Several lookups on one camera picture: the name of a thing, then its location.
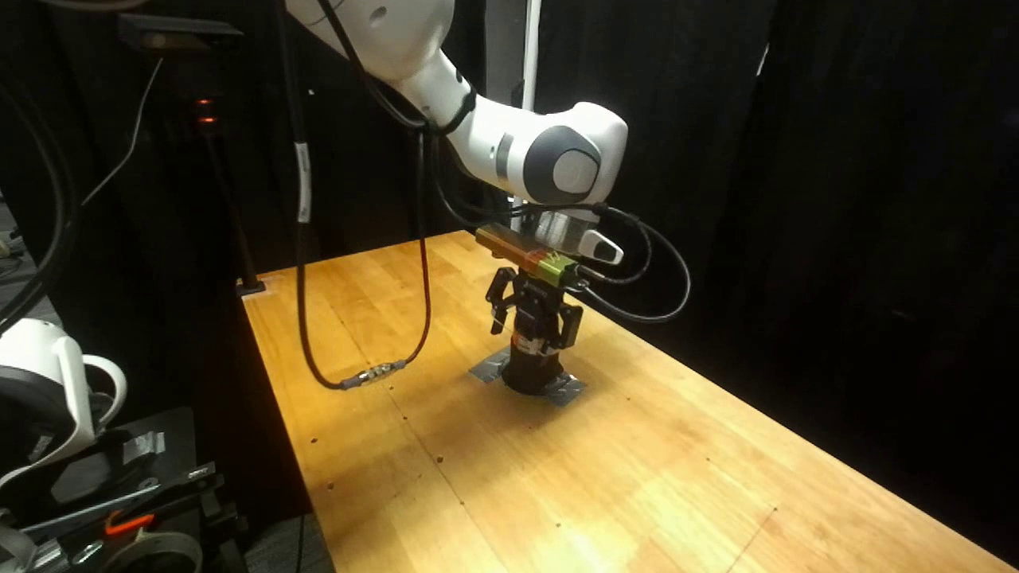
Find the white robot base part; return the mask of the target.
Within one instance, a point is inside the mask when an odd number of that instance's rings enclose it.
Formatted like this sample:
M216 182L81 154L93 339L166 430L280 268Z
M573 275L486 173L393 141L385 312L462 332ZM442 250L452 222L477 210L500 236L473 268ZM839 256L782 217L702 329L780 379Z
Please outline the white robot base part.
M60 326L20 318L0 333L0 488L97 444L128 401L117 362Z

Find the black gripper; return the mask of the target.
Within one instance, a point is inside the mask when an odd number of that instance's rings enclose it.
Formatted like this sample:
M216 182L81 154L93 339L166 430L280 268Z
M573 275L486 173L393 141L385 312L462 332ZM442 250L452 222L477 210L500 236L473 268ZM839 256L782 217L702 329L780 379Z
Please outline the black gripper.
M502 332L509 305L514 305L519 332L556 332L555 342L559 351L576 345L583 305L565 305L556 287L514 275L512 268L497 268L485 299L491 305L491 333Z

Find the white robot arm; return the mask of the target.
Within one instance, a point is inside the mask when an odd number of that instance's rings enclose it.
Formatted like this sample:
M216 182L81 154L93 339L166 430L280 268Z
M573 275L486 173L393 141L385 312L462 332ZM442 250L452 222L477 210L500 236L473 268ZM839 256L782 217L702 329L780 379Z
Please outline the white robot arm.
M550 206L534 238L559 256L619 264L623 250L583 206L618 177L628 122L596 102L526 111L479 95L442 53L454 0L283 0L287 14L438 131L462 170L519 202Z

